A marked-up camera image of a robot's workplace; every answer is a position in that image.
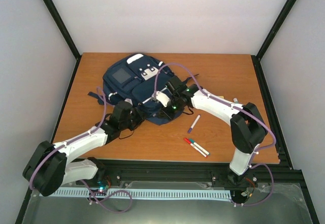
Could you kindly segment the navy blue backpack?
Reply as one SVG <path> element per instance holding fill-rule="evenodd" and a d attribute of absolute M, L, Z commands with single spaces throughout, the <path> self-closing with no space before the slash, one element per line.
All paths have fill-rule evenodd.
<path fill-rule="evenodd" d="M 133 54 L 110 66 L 103 75 L 102 92 L 89 92 L 89 96 L 103 106 L 115 107 L 126 101 L 146 113 L 145 120 L 163 125 L 172 120 L 158 117 L 163 106 L 153 98 L 154 84 L 157 80 L 157 90 L 170 97 L 166 83 L 174 76 L 162 61 L 141 53 Z"/>

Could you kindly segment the green cap whiteboard marker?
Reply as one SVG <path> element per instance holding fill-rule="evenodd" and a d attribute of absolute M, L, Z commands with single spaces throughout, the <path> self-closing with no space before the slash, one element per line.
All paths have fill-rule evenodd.
<path fill-rule="evenodd" d="M 200 151 L 202 151 L 205 155 L 209 155 L 210 153 L 206 150 L 206 149 L 204 149 L 202 146 L 200 146 L 196 141 L 194 141 L 193 139 L 189 139 L 190 140 L 190 142 L 194 145 L 194 146 L 196 146 Z"/>

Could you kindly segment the purple cap whiteboard marker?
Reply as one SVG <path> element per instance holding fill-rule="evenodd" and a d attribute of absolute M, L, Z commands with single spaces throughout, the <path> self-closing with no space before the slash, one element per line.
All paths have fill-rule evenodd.
<path fill-rule="evenodd" d="M 190 134 L 191 131 L 193 130 L 193 128 L 195 127 L 195 125 L 197 124 L 198 120 L 201 118 L 200 115 L 198 115 L 195 120 L 193 121 L 193 123 L 191 124 L 191 126 L 189 127 L 187 133 Z"/>

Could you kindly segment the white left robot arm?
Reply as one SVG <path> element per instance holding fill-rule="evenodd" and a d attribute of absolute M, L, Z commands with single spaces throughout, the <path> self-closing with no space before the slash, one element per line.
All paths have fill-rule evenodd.
<path fill-rule="evenodd" d="M 123 130 L 135 130 L 145 118 L 139 108 L 126 101 L 119 102 L 112 113 L 86 132 L 54 144 L 41 142 L 23 170 L 23 177 L 31 190 L 45 197 L 73 181 L 89 179 L 93 184 L 101 184 L 106 178 L 103 169 L 89 159 L 75 160 L 119 138 Z"/>

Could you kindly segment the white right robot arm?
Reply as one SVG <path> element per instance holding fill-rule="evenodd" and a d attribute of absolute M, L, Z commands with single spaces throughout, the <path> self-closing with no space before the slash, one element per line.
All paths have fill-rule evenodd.
<path fill-rule="evenodd" d="M 229 165 L 228 181 L 239 185 L 247 174 L 253 155 L 257 153 L 267 130 L 264 121 L 255 104 L 236 104 L 219 98 L 196 83 L 187 86 L 177 76 L 166 83 L 171 96 L 157 90 L 157 80 L 154 84 L 153 98 L 162 104 L 160 110 L 164 117 L 172 120 L 176 112 L 184 107 L 205 111 L 230 126 L 235 152 Z"/>

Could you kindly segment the red cap whiteboard marker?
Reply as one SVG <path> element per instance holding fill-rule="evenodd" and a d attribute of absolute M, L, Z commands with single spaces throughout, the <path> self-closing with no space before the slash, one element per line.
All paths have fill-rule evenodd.
<path fill-rule="evenodd" d="M 203 153 L 199 148 L 197 148 L 193 143 L 190 142 L 189 139 L 183 138 L 183 140 L 188 143 L 191 147 L 193 147 L 197 152 L 199 152 L 203 157 L 207 158 L 207 155 Z"/>

